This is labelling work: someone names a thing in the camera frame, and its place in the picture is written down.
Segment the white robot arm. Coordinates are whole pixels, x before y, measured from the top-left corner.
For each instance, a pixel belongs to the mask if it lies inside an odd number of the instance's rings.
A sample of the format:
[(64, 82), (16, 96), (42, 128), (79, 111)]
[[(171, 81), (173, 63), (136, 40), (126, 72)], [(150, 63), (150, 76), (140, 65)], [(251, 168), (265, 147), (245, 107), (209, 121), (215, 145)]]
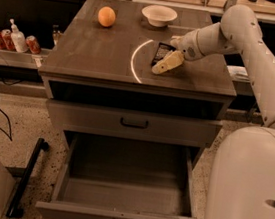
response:
[(207, 55), (238, 53), (264, 122), (231, 133), (218, 148), (204, 219), (275, 219), (275, 56), (255, 13), (234, 5), (219, 23), (177, 36), (171, 45), (152, 67), (155, 74)]

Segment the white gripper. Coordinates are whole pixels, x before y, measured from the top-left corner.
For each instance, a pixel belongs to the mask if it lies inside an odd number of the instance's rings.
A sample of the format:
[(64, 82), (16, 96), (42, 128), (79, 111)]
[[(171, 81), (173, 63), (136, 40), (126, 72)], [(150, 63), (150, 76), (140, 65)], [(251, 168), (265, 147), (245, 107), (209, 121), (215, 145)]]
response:
[(162, 74), (168, 70), (183, 64), (184, 59), (187, 61), (196, 61), (204, 58), (198, 46), (198, 33), (196, 31), (188, 32), (186, 35), (175, 36), (171, 38), (172, 47), (178, 49), (169, 51), (160, 61), (152, 66), (152, 73), (155, 75)]

